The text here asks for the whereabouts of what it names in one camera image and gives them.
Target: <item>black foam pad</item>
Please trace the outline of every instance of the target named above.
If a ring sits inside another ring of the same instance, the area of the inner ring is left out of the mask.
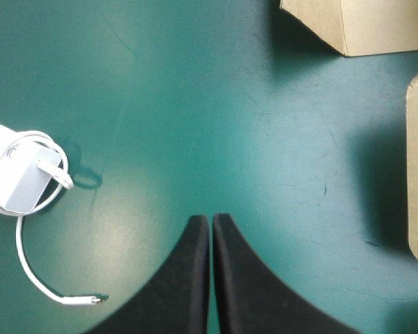
[[[209,273],[208,221],[193,216],[146,286],[89,333],[206,333]]]
[[[282,283],[228,214],[214,217],[214,274],[222,334],[357,333]]]

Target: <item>white charger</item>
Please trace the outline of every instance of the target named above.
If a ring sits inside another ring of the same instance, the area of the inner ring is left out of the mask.
[[[59,185],[43,202],[39,200],[51,179]],[[0,125],[0,214],[17,217],[15,243],[23,270],[31,282],[52,300],[64,305],[95,305],[100,296],[59,296],[31,271],[22,246],[23,217],[50,204],[62,188],[71,189],[68,159],[62,148],[38,131],[15,132]]]

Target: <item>green surface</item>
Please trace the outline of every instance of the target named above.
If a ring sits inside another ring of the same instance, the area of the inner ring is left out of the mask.
[[[0,333],[95,325],[189,216],[215,212],[324,311],[365,333],[418,333],[404,143],[418,52],[343,58],[276,1],[50,2],[0,1],[0,123],[52,135],[86,186],[28,218],[24,246],[54,289],[110,298],[45,298],[0,216]]]

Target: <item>white cable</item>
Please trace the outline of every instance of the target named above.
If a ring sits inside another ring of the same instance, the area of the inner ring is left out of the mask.
[[[40,143],[47,148],[59,153],[61,156],[62,161],[62,168],[59,168],[57,166],[54,166],[50,163],[47,163],[46,161],[39,161],[38,167],[39,169],[45,171],[46,173],[50,174],[58,183],[59,185],[55,188],[55,190],[45,199],[43,202],[41,202],[39,205],[37,205],[31,212],[28,214],[33,214],[44,207],[46,207],[48,204],[50,204],[58,194],[60,194],[63,187],[70,189],[73,187],[73,182],[71,180],[71,177],[68,174],[68,159],[65,154],[65,152],[62,150],[62,148],[57,145],[51,137],[49,137],[47,134],[44,134],[43,132],[39,131],[27,131],[27,132],[17,132],[17,138],[3,151],[3,154],[0,156],[0,161],[2,158],[4,158],[10,150],[12,150],[14,147],[19,145],[22,141],[34,141],[36,143]],[[25,258],[25,254],[23,251],[23,245],[22,245],[22,226],[23,226],[23,218],[24,215],[18,212],[10,212],[8,210],[5,210],[0,207],[0,214],[4,214],[6,216],[16,216],[17,217],[17,225],[15,230],[15,245],[17,247],[17,254],[19,256],[20,263],[22,264],[23,270],[25,274],[28,276],[29,280],[41,291],[43,292],[47,297],[52,299],[53,301],[57,301],[58,303],[62,303],[64,305],[95,305],[103,299],[101,299],[98,296],[59,296],[55,294],[53,291],[51,291],[48,287],[43,285],[41,283],[36,275],[32,272],[31,268],[28,265],[28,262]]]

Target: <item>charging cable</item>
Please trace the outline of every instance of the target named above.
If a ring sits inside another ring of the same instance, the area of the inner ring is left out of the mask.
[[[74,184],[71,179],[71,176],[68,174],[68,159],[63,151],[63,149],[57,145],[51,137],[43,132],[39,131],[27,131],[27,132],[12,132],[12,140],[8,141],[7,145],[4,145],[2,148],[3,150],[0,152],[0,166],[3,159],[6,157],[12,157],[14,150],[18,148],[19,145],[24,143],[33,142],[37,144],[41,144],[43,147],[54,151],[55,153],[60,155],[61,158],[61,165],[62,167],[59,168],[58,165],[53,164],[50,161],[39,160],[37,161],[37,168],[42,170],[43,172],[47,173],[56,180],[59,184],[55,188],[55,190],[49,195],[45,200],[37,204],[31,211],[22,213],[16,212],[11,209],[5,209],[0,206],[0,214],[4,214],[6,216],[16,216],[17,217],[17,225],[15,230],[15,245],[17,247],[17,254],[19,256],[20,263],[22,264],[23,270],[25,274],[28,276],[29,280],[47,297],[52,299],[53,301],[57,301],[58,303],[64,305],[95,305],[99,302],[104,301],[101,296],[91,295],[91,296],[59,296],[55,294],[52,290],[50,290],[47,286],[45,286],[34,273],[32,272],[31,268],[28,265],[28,262],[25,258],[25,254],[23,251],[22,245],[22,227],[23,227],[23,220],[24,217],[29,214],[34,214],[41,209],[45,208],[50,204],[58,194],[60,194],[62,188],[71,189]]]

